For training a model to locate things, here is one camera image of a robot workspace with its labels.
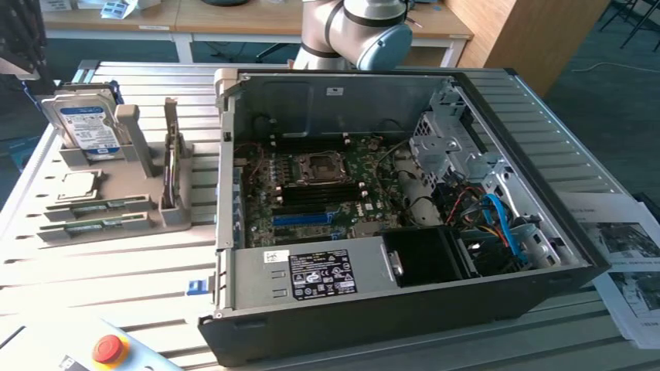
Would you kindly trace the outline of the black RAM slots bank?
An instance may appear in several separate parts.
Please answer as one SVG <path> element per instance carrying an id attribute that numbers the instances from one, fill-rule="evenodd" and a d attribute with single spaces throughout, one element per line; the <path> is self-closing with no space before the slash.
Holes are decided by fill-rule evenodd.
<path id="1" fill-rule="evenodd" d="M 357 201 L 362 189 L 356 182 L 326 185 L 286 186 L 278 197 L 284 206 L 333 204 Z"/>
<path id="2" fill-rule="evenodd" d="M 324 151 L 346 151 L 352 145 L 352 139 L 346 134 L 290 138 L 272 134 L 266 144 L 268 148 L 277 154 L 300 155 Z"/>

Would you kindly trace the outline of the green RAM stick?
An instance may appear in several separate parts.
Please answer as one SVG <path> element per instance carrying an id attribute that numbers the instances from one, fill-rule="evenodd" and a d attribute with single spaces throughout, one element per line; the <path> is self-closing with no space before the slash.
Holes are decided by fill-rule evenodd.
<path id="1" fill-rule="evenodd" d="M 120 228 L 122 227 L 124 221 L 125 218 L 121 216 L 105 219 L 81 220 L 64 223 L 61 228 L 68 233 L 89 233 L 93 231 Z"/>
<path id="2" fill-rule="evenodd" d="M 125 208 L 125 204 L 133 199 L 104 199 L 72 203 L 68 208 L 74 216 L 85 216 L 93 213 L 106 213 Z"/>

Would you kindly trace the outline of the green Dell motherboard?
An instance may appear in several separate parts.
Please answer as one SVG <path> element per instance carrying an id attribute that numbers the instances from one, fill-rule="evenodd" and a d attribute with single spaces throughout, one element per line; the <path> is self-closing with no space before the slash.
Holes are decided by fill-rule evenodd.
<path id="1" fill-rule="evenodd" d="M 402 146 L 381 133 L 244 141 L 233 152 L 237 248 L 372 237 L 412 226 L 394 167 Z"/>

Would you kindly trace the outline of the blue expansion slot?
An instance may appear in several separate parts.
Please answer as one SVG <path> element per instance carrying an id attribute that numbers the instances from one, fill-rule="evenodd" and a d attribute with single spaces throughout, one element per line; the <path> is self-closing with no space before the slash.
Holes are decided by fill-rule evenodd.
<path id="1" fill-rule="evenodd" d="M 276 227 L 329 225 L 333 221 L 333 213 L 308 213 L 297 215 L 278 215 L 272 218 Z"/>

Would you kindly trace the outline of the black open PC case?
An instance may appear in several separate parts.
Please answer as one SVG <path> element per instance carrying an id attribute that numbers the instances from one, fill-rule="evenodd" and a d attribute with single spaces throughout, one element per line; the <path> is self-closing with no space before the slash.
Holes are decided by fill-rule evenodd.
<path id="1" fill-rule="evenodd" d="M 212 309 L 250 366 L 524 315 L 608 262 L 612 183 L 512 70 L 222 68 Z"/>

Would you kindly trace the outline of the grey power supply unit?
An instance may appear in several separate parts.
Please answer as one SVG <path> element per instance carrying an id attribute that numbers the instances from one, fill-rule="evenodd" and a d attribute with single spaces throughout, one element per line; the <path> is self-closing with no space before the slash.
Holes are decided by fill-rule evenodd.
<path id="1" fill-rule="evenodd" d="M 226 272 L 236 310 L 356 300 L 396 289 L 380 237 L 238 250 Z"/>

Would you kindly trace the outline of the silver metal disk bay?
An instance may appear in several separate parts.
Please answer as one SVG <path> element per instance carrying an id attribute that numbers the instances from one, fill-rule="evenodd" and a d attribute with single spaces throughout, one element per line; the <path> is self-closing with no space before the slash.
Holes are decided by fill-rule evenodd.
<path id="1" fill-rule="evenodd" d="M 481 276 L 584 264 L 560 224 L 565 206 L 512 153 L 458 82 L 445 80 L 429 97 L 396 168 L 417 225 L 441 224 L 461 238 Z"/>

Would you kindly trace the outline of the graphics card standing upright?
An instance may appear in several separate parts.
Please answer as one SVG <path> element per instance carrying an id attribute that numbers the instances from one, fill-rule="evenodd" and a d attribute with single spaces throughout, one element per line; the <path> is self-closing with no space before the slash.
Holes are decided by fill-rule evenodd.
<path id="1" fill-rule="evenodd" d="M 164 113 L 166 120 L 166 136 L 165 136 L 165 156 L 162 165 L 162 195 L 161 208 L 173 209 L 177 205 L 180 195 L 180 157 L 184 155 L 185 149 L 182 144 L 182 135 L 178 127 L 177 117 L 177 101 L 166 97 L 164 104 Z"/>

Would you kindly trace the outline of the grey plastic parts rack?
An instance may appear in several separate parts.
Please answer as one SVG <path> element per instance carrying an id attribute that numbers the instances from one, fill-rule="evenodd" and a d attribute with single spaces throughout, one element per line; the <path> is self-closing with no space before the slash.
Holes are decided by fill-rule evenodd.
<path id="1" fill-rule="evenodd" d="M 165 136 L 161 142 L 146 143 L 138 127 L 138 108 L 122 104 L 116 108 L 116 123 L 125 128 L 129 141 L 121 145 L 121 157 L 89 161 L 78 150 L 60 147 L 56 159 L 65 168 L 54 176 L 57 192 L 45 204 L 41 214 L 44 221 L 36 223 L 34 234 L 44 247 L 100 242 L 129 237 L 140 237 L 186 230 L 192 226 L 192 157 L 193 144 L 185 140 L 184 155 L 180 157 L 180 195 L 173 209 L 161 208 L 162 165 L 165 156 Z M 57 201 L 61 179 L 69 172 L 102 171 L 97 198 Z M 72 203 L 130 198 L 124 209 L 106 213 L 74 216 L 68 206 Z M 68 233 L 61 227 L 66 222 L 124 217 L 122 227 L 89 233 Z"/>

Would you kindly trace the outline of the silver CPU chip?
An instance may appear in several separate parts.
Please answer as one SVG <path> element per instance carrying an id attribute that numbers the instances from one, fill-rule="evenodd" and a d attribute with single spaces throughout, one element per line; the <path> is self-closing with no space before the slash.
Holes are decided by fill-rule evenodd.
<path id="1" fill-rule="evenodd" d="M 101 180 L 101 170 L 66 173 L 61 179 L 57 201 L 96 199 Z"/>

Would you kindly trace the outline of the hard disk with blue label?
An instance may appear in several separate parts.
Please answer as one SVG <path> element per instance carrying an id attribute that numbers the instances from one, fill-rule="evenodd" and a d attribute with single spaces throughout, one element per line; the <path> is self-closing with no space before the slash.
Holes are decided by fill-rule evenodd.
<path id="1" fill-rule="evenodd" d="M 70 84 L 41 100 L 49 123 L 65 149 L 81 151 L 89 161 L 121 157 L 116 129 L 116 98 L 106 84 Z"/>

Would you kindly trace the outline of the wooden cabinet panel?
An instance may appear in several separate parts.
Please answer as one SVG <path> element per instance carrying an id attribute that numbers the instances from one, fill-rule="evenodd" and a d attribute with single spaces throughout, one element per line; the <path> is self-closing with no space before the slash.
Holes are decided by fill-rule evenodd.
<path id="1" fill-rule="evenodd" d="M 473 33 L 461 68 L 509 67 L 544 96 L 609 0 L 444 0 Z"/>

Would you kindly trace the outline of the printed paper sheets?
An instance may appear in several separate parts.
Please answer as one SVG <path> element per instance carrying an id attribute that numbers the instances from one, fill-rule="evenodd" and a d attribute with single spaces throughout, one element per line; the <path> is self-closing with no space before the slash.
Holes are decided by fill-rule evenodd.
<path id="1" fill-rule="evenodd" d="M 610 264 L 593 285 L 617 328 L 638 348 L 660 349 L 660 222 L 625 194 L 560 198 Z"/>

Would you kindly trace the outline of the teach pendant with red button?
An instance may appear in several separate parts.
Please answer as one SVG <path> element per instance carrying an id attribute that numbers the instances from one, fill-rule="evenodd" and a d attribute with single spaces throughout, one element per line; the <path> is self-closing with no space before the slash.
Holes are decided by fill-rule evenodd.
<path id="1" fill-rule="evenodd" d="M 100 318 L 0 318 L 0 371 L 182 371 Z"/>

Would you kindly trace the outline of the dark equipment rack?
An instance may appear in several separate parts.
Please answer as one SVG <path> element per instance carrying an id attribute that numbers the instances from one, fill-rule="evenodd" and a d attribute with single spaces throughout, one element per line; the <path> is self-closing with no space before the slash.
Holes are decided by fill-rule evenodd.
<path id="1" fill-rule="evenodd" d="M 45 45 L 38 0 L 0 0 L 0 74 L 18 80 L 45 77 Z"/>

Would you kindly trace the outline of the CPU socket with metal frame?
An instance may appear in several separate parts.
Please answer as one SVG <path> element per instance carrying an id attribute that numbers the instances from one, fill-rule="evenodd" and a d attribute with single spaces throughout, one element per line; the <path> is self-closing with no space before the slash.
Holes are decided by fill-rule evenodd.
<path id="1" fill-rule="evenodd" d="M 329 185 L 350 180 L 344 157 L 337 151 L 297 155 L 294 163 L 298 169 L 296 183 L 300 185 Z"/>

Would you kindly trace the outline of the wooden desk with white frame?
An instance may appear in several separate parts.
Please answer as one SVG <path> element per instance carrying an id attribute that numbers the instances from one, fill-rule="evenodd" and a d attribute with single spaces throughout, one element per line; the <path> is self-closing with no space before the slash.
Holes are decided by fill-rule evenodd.
<path id="1" fill-rule="evenodd" d="M 410 11 L 412 49 L 405 66 L 454 67 L 473 33 L 436 2 Z M 122 20 L 102 19 L 97 9 L 42 14 L 50 39 L 153 40 L 174 44 L 178 61 L 193 62 L 190 43 L 298 43 L 302 2 L 252 0 L 234 7 L 217 7 L 200 0 L 161 0 Z"/>

